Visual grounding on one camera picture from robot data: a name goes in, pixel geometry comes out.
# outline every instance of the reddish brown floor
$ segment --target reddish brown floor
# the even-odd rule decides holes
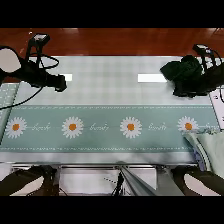
[[[24,57],[28,40],[38,32],[50,35],[43,52],[51,56],[184,56],[195,55],[192,46],[200,43],[224,57],[222,28],[0,28],[0,45]]]

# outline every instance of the daisy print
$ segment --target daisy print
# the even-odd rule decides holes
[[[140,121],[134,117],[126,117],[126,119],[123,119],[120,127],[120,131],[123,132],[126,138],[135,138],[141,134],[140,131],[142,130]]]
[[[62,131],[64,132],[63,135],[65,135],[66,138],[75,138],[76,136],[82,134],[82,130],[83,122],[78,117],[69,117],[65,122],[63,122]]]
[[[197,121],[195,121],[194,118],[186,116],[179,119],[177,127],[179,131],[191,131],[199,129]]]
[[[15,117],[8,122],[6,126],[6,135],[8,138],[17,138],[23,134],[27,128],[26,121],[22,117]]]

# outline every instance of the orange flower center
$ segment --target orange flower center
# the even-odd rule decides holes
[[[13,130],[13,131],[17,131],[17,130],[19,130],[19,124],[14,124],[14,125],[12,126],[12,130]]]
[[[69,125],[69,129],[70,129],[71,131],[74,131],[74,130],[76,129],[76,124],[70,124],[70,125]]]
[[[128,124],[128,130],[133,131],[135,129],[135,126],[133,124]]]
[[[186,124],[185,124],[185,128],[186,128],[187,130],[192,130],[192,124],[190,124],[190,123],[186,123]]]

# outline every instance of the white flower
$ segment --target white flower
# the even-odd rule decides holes
[[[64,132],[63,135],[65,135],[66,138],[70,137],[71,139],[82,134],[83,122],[78,117],[69,117],[63,122],[62,127],[62,131]]]
[[[123,119],[120,127],[120,131],[123,131],[123,135],[126,138],[135,138],[141,134],[140,130],[142,130],[140,121],[134,117],[126,117],[126,119]]]
[[[179,131],[191,131],[191,130],[197,130],[199,129],[197,121],[194,120],[194,118],[190,118],[190,117],[182,117],[179,121],[178,121],[178,130]]]
[[[21,117],[15,117],[10,122],[8,122],[6,126],[6,135],[8,135],[8,138],[17,138],[21,134],[23,134],[23,131],[26,130],[26,121],[25,119],[22,119]]]

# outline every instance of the dark green cloth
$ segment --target dark green cloth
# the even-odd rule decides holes
[[[168,62],[160,69],[160,71],[166,79],[179,82],[197,79],[202,74],[202,67],[195,57],[186,55],[181,61]]]

